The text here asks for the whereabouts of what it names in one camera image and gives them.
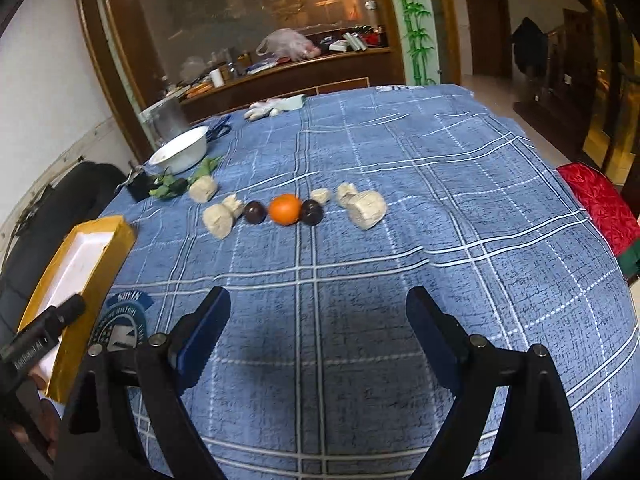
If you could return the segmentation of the round blue logo sticker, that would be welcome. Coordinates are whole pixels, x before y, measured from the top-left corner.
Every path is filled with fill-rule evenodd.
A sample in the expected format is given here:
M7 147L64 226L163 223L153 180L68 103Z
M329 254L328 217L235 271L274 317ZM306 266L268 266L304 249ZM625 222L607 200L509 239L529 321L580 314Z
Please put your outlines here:
M89 344L100 344L108 352L136 348L148 339L146 311L153 299L141 290L124 290L105 301Z

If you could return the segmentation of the white paper cup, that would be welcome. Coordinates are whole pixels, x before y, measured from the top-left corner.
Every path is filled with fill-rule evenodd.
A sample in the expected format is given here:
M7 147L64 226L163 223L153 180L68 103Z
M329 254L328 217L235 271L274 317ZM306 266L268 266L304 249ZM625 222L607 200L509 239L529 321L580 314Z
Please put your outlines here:
M214 70L211 70L208 76L215 88L220 88L224 86L224 76L222 76L222 73L219 68L215 68Z

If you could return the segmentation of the white work gloves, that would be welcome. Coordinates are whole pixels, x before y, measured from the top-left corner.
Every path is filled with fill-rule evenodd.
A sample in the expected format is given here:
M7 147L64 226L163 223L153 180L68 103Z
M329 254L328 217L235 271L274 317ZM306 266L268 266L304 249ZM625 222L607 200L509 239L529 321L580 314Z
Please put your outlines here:
M273 117L291 110L300 110L304 106L306 99L307 97L304 94L296 94L296 96L288 96L287 98L258 101L250 104L250 107L244 113L244 118L249 122L254 122L258 119Z

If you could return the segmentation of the dark jacket on chair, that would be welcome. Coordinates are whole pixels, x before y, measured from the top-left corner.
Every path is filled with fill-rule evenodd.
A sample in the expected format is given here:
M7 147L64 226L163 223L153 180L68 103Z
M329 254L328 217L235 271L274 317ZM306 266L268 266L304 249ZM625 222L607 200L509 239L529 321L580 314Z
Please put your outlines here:
M523 18L512 32L514 62L518 70L533 79L544 79L547 70L548 36L530 18Z

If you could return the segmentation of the wooden counter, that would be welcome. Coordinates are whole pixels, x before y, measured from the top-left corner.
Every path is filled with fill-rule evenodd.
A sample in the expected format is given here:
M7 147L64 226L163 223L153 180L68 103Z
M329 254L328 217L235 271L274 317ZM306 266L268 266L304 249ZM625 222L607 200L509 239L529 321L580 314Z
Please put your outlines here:
M404 62L398 50L371 48L322 55L310 61L285 63L208 89L180 102L191 124L222 113L242 110L257 101L303 93L306 96L341 90L404 84Z

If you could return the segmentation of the dark plum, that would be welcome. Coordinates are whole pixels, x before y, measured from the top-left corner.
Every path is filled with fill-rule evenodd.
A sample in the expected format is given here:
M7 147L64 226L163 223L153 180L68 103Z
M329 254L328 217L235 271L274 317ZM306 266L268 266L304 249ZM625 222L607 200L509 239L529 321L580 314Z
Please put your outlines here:
M316 226L324 217L322 206L316 200L305 200L300 205L299 221L306 226Z
M247 203L243 210L243 217L249 224L261 224L265 221L268 211L258 200Z

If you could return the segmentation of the blue plaid tablecloth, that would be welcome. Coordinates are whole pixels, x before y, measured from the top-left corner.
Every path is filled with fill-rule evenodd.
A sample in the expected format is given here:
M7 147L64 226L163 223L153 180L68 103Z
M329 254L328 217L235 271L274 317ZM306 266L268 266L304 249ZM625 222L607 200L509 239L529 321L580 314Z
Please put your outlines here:
M582 474L639 405L639 325L611 248L511 119L456 86L315 96L212 147L221 196L268 203L351 183L385 217L359 229L336 200L316 226L237 223L222 240L187 197L107 213L137 233L113 292L149 295L166 332L215 286L231 316L183 396L231 479L401 479L452 403L407 321L416 286L495 346L543 344L567 393Z

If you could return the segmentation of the large beige foam chunk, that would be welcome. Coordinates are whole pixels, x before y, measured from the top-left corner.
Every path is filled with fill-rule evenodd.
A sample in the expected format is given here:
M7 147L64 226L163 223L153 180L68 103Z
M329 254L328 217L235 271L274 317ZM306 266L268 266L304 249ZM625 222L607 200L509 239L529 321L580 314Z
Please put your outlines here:
M384 218L387 204L379 192L367 190L352 196L346 209L349 220L359 229L367 231Z

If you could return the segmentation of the black binder clip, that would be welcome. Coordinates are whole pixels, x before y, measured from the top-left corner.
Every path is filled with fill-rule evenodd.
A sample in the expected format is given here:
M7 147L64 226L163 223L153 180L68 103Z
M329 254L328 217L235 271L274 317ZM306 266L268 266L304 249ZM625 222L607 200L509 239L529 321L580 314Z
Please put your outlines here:
M143 166L130 166L127 177L117 185L116 190L126 190L130 197L139 203L150 196L154 181L155 178L151 177Z

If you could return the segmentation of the dark plum right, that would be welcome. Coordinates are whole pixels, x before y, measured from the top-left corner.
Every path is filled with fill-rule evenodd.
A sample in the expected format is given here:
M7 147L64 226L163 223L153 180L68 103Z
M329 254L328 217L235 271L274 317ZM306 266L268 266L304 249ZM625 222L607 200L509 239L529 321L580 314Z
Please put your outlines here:
M316 226L324 217L322 206L316 200L305 200L300 205L299 221L306 226Z

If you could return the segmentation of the blue scissors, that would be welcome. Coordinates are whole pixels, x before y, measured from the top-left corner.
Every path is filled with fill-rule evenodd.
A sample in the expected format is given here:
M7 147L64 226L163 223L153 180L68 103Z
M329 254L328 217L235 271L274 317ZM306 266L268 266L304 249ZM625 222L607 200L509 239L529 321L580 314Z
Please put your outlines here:
M220 139L222 136L226 136L232 130L230 119L231 115L227 114L212 117L203 122L206 127L206 141L210 143Z

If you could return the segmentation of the yellow cardboard box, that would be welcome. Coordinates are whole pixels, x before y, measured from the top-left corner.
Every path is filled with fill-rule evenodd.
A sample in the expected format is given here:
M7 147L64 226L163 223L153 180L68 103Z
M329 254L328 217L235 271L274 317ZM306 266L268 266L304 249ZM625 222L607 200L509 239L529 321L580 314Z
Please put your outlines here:
M70 296L77 294L86 304L85 312L37 366L50 400L67 402L103 301L135 241L134 229L122 216L87 221L70 231L44 270L18 324L21 330L47 307Z

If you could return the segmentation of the clear plastic jug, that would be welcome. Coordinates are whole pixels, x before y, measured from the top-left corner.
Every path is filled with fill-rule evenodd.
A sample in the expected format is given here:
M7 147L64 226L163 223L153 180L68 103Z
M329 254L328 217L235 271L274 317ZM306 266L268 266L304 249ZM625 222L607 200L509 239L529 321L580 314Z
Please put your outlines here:
M159 144L165 144L189 129L186 115L174 96L166 96L142 110L139 118Z

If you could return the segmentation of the small beige foam chunk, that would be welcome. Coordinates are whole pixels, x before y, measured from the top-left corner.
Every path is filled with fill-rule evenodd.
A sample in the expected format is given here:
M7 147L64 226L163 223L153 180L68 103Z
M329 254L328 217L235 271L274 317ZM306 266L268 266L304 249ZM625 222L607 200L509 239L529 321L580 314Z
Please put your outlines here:
M332 197L332 192L328 188L314 188L309 193L309 198L321 206L325 205Z

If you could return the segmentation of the white bowl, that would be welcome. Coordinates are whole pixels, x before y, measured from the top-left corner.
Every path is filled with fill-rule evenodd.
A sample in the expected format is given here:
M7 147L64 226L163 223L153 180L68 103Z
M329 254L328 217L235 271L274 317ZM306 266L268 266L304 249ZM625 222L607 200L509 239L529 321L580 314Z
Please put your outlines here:
M181 174L194 167L206 156L207 133L207 126L181 133L159 148L149 159L149 165L172 174Z

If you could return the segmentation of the orange mandarin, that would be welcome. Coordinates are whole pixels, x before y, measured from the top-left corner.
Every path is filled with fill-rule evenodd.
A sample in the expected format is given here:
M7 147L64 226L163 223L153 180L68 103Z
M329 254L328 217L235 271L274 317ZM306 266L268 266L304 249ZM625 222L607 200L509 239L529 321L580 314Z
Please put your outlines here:
M268 214L279 226L295 224L302 209L302 202L293 194L282 194L275 197L269 204Z

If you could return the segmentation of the beige foam cube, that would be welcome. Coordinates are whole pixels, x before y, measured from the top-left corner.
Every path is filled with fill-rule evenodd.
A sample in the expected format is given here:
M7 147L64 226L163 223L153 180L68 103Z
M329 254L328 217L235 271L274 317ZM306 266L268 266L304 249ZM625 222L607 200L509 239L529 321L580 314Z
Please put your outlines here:
M218 191L218 183L212 176L199 177L189 188L190 199L198 204L209 202Z

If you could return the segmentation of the pink plastic bag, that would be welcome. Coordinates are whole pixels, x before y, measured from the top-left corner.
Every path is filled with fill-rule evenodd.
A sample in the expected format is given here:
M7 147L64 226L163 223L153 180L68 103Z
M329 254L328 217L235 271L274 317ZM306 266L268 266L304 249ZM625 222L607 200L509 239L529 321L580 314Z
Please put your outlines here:
M306 36L290 28L280 28L264 38L256 48L257 56L275 55L300 62L318 58L321 51Z

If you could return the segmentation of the bamboo painted pillar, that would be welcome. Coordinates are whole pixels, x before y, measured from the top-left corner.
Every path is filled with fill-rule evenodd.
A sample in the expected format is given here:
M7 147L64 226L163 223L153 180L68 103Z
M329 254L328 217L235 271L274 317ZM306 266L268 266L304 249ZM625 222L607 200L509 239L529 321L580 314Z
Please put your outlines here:
M407 84L440 83L432 0L393 0Z

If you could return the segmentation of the dark plum left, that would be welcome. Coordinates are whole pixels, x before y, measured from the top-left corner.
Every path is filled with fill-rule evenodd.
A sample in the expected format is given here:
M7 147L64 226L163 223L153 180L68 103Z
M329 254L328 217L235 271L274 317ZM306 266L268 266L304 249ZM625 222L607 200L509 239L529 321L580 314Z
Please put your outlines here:
M261 224L265 221L268 211L258 200L247 203L243 210L243 217L249 224Z

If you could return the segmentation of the red quilted cushion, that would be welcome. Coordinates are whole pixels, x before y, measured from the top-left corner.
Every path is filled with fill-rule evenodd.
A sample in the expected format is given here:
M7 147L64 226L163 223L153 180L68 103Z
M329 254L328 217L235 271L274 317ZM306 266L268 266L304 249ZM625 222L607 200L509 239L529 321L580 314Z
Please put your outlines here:
M626 280L638 278L639 223L614 184L581 162L559 166L558 173L610 245Z

